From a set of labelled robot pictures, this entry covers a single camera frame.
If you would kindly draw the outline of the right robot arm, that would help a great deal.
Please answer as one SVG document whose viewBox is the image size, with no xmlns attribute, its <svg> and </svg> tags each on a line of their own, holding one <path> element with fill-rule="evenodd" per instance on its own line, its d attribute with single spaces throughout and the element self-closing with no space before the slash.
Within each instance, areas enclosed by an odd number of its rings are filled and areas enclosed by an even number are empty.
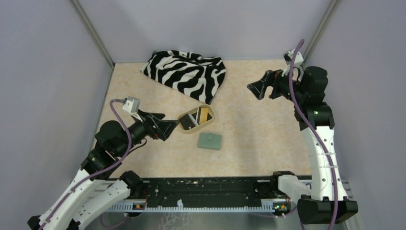
<svg viewBox="0 0 406 230">
<path fill-rule="evenodd" d="M 310 66 L 293 80 L 293 92 L 299 107 L 294 116 L 309 150 L 312 185 L 302 184 L 290 172 L 280 173 L 270 183 L 274 197 L 285 194 L 296 204 L 305 225 L 342 223 L 358 213 L 358 203 L 350 200 L 339 175 L 334 144 L 334 118 L 324 102 L 328 84 L 327 71 Z"/>
</svg>

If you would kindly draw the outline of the green card holder wallet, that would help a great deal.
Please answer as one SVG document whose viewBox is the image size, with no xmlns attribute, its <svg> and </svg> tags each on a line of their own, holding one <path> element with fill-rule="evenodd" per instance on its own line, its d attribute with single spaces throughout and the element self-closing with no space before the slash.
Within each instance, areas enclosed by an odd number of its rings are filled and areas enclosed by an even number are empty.
<svg viewBox="0 0 406 230">
<path fill-rule="evenodd" d="M 208 150 L 220 150 L 221 146 L 222 146 L 222 135 L 205 132 L 199 134 L 197 141 L 198 148 Z"/>
</svg>

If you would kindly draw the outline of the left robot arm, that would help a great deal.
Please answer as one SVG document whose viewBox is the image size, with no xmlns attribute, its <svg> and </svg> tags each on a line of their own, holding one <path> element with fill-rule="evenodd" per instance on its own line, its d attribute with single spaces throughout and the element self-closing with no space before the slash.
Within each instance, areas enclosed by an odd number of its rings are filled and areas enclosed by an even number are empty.
<svg viewBox="0 0 406 230">
<path fill-rule="evenodd" d="M 112 205 L 144 193 L 143 180 L 133 171 L 118 179 L 110 176 L 131 150 L 146 137 L 167 140 L 178 126 L 177 120 L 166 120 L 165 114 L 138 111 L 134 123 L 127 127 L 121 118 L 105 122 L 96 133 L 96 145 L 61 197 L 27 224 L 32 230 L 83 230 Z"/>
</svg>

